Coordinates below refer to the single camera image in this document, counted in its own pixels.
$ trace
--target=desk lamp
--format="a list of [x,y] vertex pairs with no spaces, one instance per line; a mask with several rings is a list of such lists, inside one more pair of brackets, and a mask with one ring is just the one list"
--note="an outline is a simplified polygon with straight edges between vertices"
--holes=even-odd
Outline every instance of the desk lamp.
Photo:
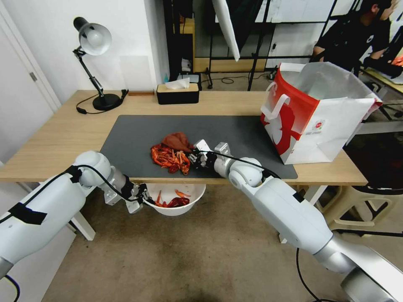
[[89,80],[99,94],[99,96],[93,100],[92,105],[96,110],[102,111],[116,108],[122,104],[125,94],[123,94],[122,97],[119,97],[116,94],[104,94],[102,85],[94,76],[92,76],[82,59],[85,54],[102,55],[108,50],[112,42],[112,36],[109,30],[105,26],[96,23],[88,23],[83,17],[75,18],[73,24],[79,32],[80,41],[80,46],[73,50],[73,53],[80,61],[85,72],[89,76]]

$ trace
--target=stool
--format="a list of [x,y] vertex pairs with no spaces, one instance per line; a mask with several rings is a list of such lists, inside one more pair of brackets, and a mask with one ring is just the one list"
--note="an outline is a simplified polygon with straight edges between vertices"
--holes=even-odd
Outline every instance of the stool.
[[[325,207],[319,203],[317,207],[324,214],[331,230],[378,231],[377,224],[388,215],[397,202],[403,202],[402,189],[339,187],[336,196]],[[362,221],[345,220],[342,217],[346,213]]]

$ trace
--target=lamp arm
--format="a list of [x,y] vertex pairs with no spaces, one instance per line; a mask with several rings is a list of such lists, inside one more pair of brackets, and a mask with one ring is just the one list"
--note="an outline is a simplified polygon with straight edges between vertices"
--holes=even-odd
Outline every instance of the lamp arm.
[[97,89],[98,94],[101,98],[104,98],[104,89],[101,85],[101,83],[97,80],[96,77],[94,77],[90,71],[88,70],[87,66],[84,64],[84,61],[82,59],[82,57],[86,54],[85,51],[81,50],[81,46],[76,48],[75,50],[73,50],[73,53],[76,55],[76,58],[80,61],[81,65],[83,66],[85,72],[87,73],[87,75],[89,76],[89,80],[91,81],[91,83],[94,85],[94,87]]

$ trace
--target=black shirt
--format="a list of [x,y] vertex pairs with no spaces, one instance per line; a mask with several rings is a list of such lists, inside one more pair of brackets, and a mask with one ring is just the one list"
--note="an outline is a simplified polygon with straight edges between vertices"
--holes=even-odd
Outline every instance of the black shirt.
[[389,19],[365,26],[360,22],[360,14],[353,12],[337,20],[316,46],[325,48],[325,61],[351,70],[369,46],[373,52],[388,47],[389,31]]

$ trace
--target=brown cloth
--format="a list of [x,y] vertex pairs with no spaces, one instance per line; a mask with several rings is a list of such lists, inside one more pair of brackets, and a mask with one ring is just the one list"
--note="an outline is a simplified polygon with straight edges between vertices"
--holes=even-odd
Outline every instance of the brown cloth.
[[186,134],[183,132],[176,132],[165,136],[162,143],[177,151],[191,152],[190,149],[193,148],[193,145],[189,143]]

